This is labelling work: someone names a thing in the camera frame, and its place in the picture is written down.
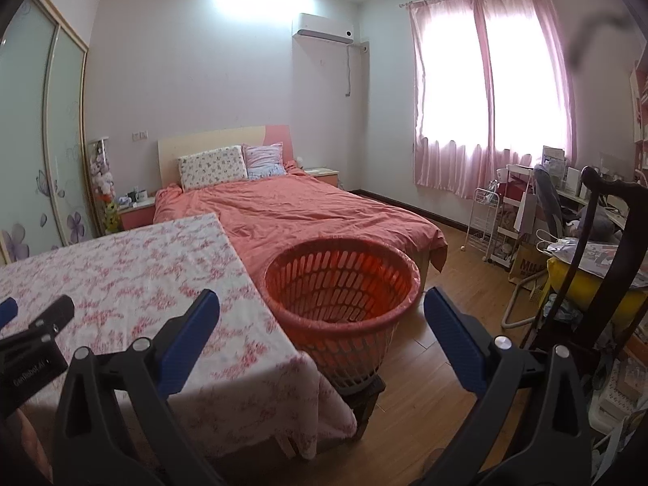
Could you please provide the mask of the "pink floral table cloth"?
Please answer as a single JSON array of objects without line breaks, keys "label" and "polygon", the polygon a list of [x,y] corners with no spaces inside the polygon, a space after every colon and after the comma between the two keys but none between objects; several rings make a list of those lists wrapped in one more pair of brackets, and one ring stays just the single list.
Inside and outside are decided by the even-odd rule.
[{"label": "pink floral table cloth", "polygon": [[75,305],[57,343],[102,354],[153,337],[203,290],[220,319],[185,387],[169,405],[206,458],[273,438],[314,458],[327,440],[350,438],[356,419],[313,360],[296,349],[253,284],[221,223],[193,216],[85,241],[4,266],[1,294],[24,329],[57,297]]}]

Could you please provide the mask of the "red plastic laundry basket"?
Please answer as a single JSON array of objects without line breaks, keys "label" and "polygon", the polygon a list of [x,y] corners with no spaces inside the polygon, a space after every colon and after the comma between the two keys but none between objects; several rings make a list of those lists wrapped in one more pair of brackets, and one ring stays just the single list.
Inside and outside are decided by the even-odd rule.
[{"label": "red plastic laundry basket", "polygon": [[260,292],[293,345],[341,395],[369,386],[401,319],[416,307],[416,263],[385,243],[353,237],[309,239],[276,254]]}]

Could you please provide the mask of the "pink striped pillow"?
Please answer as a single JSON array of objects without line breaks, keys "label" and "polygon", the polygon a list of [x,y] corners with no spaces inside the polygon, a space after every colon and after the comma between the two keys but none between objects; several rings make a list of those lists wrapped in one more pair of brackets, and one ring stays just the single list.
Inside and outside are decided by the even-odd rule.
[{"label": "pink striped pillow", "polygon": [[242,145],[247,177],[250,181],[284,176],[284,144]]}]

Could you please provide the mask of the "dark wooden stool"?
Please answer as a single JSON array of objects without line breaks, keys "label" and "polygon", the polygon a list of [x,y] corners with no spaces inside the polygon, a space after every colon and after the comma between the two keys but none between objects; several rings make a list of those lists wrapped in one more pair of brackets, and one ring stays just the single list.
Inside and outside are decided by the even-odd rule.
[{"label": "dark wooden stool", "polygon": [[354,435],[349,438],[350,442],[357,442],[364,436],[378,398],[386,388],[387,385],[381,376],[375,375],[375,378],[362,390],[341,396],[344,403],[353,410],[356,418],[357,429]]}]

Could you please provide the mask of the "wall power socket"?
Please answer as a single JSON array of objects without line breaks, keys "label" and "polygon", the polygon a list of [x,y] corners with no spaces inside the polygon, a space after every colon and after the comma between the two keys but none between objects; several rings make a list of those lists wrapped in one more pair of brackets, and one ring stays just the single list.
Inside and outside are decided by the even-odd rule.
[{"label": "wall power socket", "polygon": [[132,139],[133,139],[133,142],[143,141],[144,139],[148,139],[148,132],[134,133],[134,134],[132,134]]}]

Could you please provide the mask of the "beige pink headboard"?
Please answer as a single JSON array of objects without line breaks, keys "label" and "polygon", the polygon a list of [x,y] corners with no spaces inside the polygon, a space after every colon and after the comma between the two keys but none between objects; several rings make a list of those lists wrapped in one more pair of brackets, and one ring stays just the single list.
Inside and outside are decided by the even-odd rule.
[{"label": "beige pink headboard", "polygon": [[245,148],[252,159],[293,160],[292,140],[285,125],[229,128],[166,138],[158,142],[162,186],[176,184],[184,191],[248,179]]}]

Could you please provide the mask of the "floral glass sliding wardrobe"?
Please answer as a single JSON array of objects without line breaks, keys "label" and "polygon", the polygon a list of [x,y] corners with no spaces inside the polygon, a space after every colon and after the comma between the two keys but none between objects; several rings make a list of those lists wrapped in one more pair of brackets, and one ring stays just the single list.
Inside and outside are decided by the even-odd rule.
[{"label": "floral glass sliding wardrobe", "polygon": [[1,261],[97,237],[88,178],[88,47],[48,0],[23,0],[1,37]]}]

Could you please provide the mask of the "pink right nightstand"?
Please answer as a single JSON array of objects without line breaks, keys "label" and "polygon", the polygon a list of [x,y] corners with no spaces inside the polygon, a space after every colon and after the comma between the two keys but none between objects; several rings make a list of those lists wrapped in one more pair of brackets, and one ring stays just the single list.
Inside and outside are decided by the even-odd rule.
[{"label": "pink right nightstand", "polygon": [[309,168],[305,169],[304,172],[318,180],[327,184],[332,185],[337,188],[339,186],[338,171],[330,168]]}]

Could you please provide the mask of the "floral white pillow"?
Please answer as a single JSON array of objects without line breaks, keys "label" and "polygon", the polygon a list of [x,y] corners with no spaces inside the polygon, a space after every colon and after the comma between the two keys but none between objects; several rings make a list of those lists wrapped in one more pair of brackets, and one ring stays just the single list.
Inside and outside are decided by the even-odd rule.
[{"label": "floral white pillow", "polygon": [[241,145],[201,151],[179,157],[177,161],[180,184],[185,191],[248,178]]}]

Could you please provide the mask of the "pink nightstand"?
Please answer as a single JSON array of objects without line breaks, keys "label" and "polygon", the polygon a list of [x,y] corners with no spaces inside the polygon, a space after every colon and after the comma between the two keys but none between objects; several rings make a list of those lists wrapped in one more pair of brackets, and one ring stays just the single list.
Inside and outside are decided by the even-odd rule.
[{"label": "pink nightstand", "polygon": [[309,168],[305,169],[304,172],[318,180],[327,184],[332,185],[337,188],[339,186],[338,171],[330,168]]},{"label": "pink nightstand", "polygon": [[142,202],[133,203],[131,206],[120,207],[117,213],[124,230],[151,225],[155,215],[155,199],[147,198]]}]

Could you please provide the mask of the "pink left nightstand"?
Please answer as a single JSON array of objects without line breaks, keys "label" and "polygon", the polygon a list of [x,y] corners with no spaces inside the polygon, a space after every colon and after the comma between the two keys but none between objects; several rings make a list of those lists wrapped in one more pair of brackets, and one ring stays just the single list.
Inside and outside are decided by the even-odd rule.
[{"label": "pink left nightstand", "polygon": [[117,213],[124,230],[151,225],[155,215],[155,199],[147,198],[142,202],[133,203],[131,206],[120,207]]}]

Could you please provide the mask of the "clear tube of plush toys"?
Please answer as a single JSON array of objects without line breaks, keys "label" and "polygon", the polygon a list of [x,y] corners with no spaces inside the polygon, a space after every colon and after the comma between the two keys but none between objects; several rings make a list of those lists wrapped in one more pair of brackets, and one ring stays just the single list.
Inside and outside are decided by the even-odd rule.
[{"label": "clear tube of plush toys", "polygon": [[103,235],[114,234],[120,230],[120,216],[108,158],[108,138],[97,139],[88,145],[88,168],[101,232]]}]

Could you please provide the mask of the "yellow stool with papers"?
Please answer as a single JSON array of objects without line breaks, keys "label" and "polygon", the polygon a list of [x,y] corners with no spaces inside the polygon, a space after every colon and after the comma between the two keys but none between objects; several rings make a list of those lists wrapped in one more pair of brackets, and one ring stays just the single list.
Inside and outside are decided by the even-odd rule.
[{"label": "yellow stool with papers", "polygon": [[[576,253],[578,241],[575,238],[559,239],[548,243],[544,251],[550,255],[547,261],[548,283],[551,289],[558,293],[565,282],[569,266]],[[605,275],[612,266],[617,252],[617,245],[610,243],[589,243],[585,246],[578,271],[572,280],[567,293],[567,300],[585,311],[597,290],[600,288]],[[631,319],[644,303],[647,296],[647,258],[644,258],[637,274],[631,282],[631,287],[620,302],[614,318],[621,322]]]}]

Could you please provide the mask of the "salmon pink bed duvet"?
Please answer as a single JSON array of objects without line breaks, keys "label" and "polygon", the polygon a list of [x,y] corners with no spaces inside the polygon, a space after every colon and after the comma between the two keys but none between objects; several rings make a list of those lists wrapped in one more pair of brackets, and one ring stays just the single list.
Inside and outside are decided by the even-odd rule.
[{"label": "salmon pink bed duvet", "polygon": [[213,213],[255,283],[280,251],[303,240],[347,236],[375,240],[408,255],[426,272],[444,269],[443,232],[418,214],[346,192],[292,169],[283,176],[156,194],[154,222]]}]

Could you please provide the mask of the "pink window curtain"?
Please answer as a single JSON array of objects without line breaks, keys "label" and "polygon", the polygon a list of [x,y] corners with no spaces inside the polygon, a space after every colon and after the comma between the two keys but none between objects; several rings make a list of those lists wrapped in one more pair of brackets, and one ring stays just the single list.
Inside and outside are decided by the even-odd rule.
[{"label": "pink window curtain", "polygon": [[414,0],[414,172],[471,198],[546,146],[577,159],[576,99],[554,0]]}]

